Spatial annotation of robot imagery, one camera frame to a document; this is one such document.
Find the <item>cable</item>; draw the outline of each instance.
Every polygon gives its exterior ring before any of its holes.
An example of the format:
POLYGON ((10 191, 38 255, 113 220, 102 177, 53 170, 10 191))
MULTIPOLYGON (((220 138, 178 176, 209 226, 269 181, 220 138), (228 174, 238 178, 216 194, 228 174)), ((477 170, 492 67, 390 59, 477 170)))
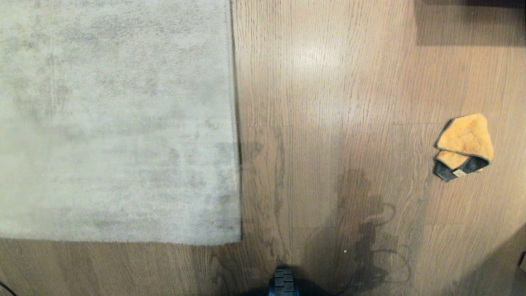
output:
POLYGON ((7 292, 9 292, 12 296, 17 296, 13 290, 11 290, 8 286, 6 286, 4 283, 0 282, 0 287, 4 288, 7 292))

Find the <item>wood grain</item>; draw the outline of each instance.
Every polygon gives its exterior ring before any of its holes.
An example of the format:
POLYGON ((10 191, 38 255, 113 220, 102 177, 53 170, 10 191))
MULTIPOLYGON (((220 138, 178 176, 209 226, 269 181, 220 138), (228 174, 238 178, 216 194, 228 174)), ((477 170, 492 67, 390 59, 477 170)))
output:
POLYGON ((238 295, 286 263, 349 295, 509 294, 526 247, 523 12, 235 1, 243 241, 2 239, 0 280, 20 295, 238 295), (441 182, 434 142, 474 112, 494 163, 441 182))

